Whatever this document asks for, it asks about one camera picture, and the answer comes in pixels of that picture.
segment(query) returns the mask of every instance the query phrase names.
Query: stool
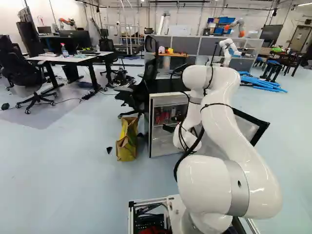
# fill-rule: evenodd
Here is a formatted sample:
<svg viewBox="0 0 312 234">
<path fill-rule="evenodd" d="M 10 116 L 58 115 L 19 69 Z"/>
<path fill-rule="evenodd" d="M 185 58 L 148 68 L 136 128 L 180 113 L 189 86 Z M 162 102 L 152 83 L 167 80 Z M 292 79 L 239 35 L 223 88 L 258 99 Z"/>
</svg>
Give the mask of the stool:
<svg viewBox="0 0 312 234">
<path fill-rule="evenodd" d="M 279 72 L 281 71 L 282 69 L 282 65 L 278 62 L 278 61 L 275 61 L 275 60 L 268 60 L 267 61 L 267 68 L 265 69 L 264 73 L 262 76 L 260 76 L 260 78 L 262 79 L 265 79 L 266 81 L 270 81 L 270 82 L 275 82 Z M 274 78 L 271 80 L 271 76 L 272 74 L 275 72 L 275 76 Z"/>
</svg>

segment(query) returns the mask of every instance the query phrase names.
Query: yellow bag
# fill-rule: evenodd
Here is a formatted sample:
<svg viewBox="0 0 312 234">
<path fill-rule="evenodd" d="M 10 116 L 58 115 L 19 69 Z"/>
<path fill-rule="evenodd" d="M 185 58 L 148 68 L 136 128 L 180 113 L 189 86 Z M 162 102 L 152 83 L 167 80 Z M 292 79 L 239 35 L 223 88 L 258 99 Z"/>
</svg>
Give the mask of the yellow bag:
<svg viewBox="0 0 312 234">
<path fill-rule="evenodd" d="M 120 139 L 116 141 L 118 161 L 132 161 L 137 156 L 137 117 L 121 118 Z"/>
</svg>

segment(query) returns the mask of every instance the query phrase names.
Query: white desk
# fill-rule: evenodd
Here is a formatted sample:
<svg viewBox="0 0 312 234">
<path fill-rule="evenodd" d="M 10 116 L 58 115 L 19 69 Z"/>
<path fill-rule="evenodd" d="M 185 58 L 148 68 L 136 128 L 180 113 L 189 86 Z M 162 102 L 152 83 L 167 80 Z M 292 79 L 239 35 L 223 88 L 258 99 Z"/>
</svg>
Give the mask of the white desk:
<svg viewBox="0 0 312 234">
<path fill-rule="evenodd" d="M 48 61 L 54 64 L 60 64 L 60 65 L 86 66 L 89 68 L 93 89 L 97 92 L 99 89 L 101 89 L 101 86 L 97 82 L 97 78 L 93 69 L 93 60 L 96 58 L 97 56 L 86 56 L 85 58 L 74 58 L 72 56 L 67 57 L 67 58 L 64 58 L 63 56 L 57 56 L 57 57 L 37 56 L 37 57 L 28 58 L 27 60 L 28 61 Z M 50 63 L 46 63 L 45 67 L 47 68 L 47 72 L 51 79 L 51 83 L 53 84 L 53 87 L 45 92 L 50 92 L 51 90 L 60 87 L 62 84 L 58 84 Z"/>
<path fill-rule="evenodd" d="M 49 62 L 84 62 L 90 59 L 94 59 L 96 56 L 86 56 L 85 58 L 74 58 L 72 56 L 64 58 L 63 56 L 57 56 L 57 57 L 49 57 L 49 56 L 36 56 L 32 58 L 28 58 L 27 60 L 37 60 L 37 61 L 49 61 Z"/>
</svg>

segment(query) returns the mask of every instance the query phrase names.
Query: computer tower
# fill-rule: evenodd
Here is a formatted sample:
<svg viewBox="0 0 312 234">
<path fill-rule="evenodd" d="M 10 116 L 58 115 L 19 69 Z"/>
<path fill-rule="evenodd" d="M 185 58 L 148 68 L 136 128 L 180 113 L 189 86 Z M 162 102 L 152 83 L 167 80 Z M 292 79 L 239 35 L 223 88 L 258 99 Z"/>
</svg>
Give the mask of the computer tower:
<svg viewBox="0 0 312 234">
<path fill-rule="evenodd" d="M 77 66 L 65 65 L 62 66 L 62 68 L 67 77 L 68 83 L 72 83 L 78 79 L 83 78 L 83 76 L 79 76 Z"/>
<path fill-rule="evenodd" d="M 40 43 L 36 30 L 31 22 L 17 22 L 20 37 L 26 47 L 30 57 L 38 56 L 44 53 L 43 45 Z"/>
</svg>

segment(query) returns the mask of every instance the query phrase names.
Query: cabinet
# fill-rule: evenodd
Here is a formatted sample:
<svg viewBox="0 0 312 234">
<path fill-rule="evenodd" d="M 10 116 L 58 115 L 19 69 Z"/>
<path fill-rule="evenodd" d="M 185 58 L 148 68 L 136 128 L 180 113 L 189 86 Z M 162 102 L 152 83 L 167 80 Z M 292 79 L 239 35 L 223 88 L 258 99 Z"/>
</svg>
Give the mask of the cabinet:
<svg viewBox="0 0 312 234">
<path fill-rule="evenodd" d="M 185 114 L 188 100 L 183 93 L 150 94 L 149 100 L 149 157 L 181 152 L 173 145 L 173 133 L 162 129 L 163 124 L 176 126 L 172 117 Z"/>
</svg>

